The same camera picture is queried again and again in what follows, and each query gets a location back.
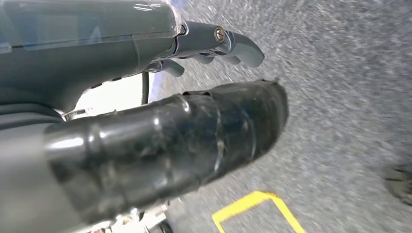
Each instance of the black cable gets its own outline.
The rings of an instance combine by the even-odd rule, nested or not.
[[[149,72],[142,73],[142,101],[141,104],[149,102]]]

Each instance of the screw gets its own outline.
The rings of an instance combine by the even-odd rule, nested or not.
[[[224,33],[223,28],[216,27],[216,29],[215,29],[215,39],[219,43],[223,42],[226,39],[226,34]]]

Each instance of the yellow tape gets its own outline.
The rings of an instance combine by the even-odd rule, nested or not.
[[[220,233],[225,233],[221,223],[229,218],[240,214],[243,211],[246,211],[253,206],[256,206],[264,201],[272,200],[280,212],[283,214],[287,222],[290,226],[295,230],[296,233],[305,233],[305,230],[302,228],[300,223],[297,219],[293,216],[290,212],[286,204],[278,197],[276,194],[273,193],[266,193],[255,191],[239,200],[234,202],[231,205],[224,207],[223,209],[215,212],[212,215],[213,222],[215,222],[216,227],[219,229]]]

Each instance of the carpeted floor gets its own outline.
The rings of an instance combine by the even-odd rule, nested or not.
[[[175,233],[217,233],[210,215],[254,190],[278,194],[308,233],[411,233],[412,207],[391,196],[387,166],[412,151],[412,2],[408,0],[174,1],[186,20],[221,24],[265,52],[259,68],[179,61],[151,99],[221,83],[279,77],[290,120],[276,148],[173,204]],[[265,203],[226,233],[292,233]]]

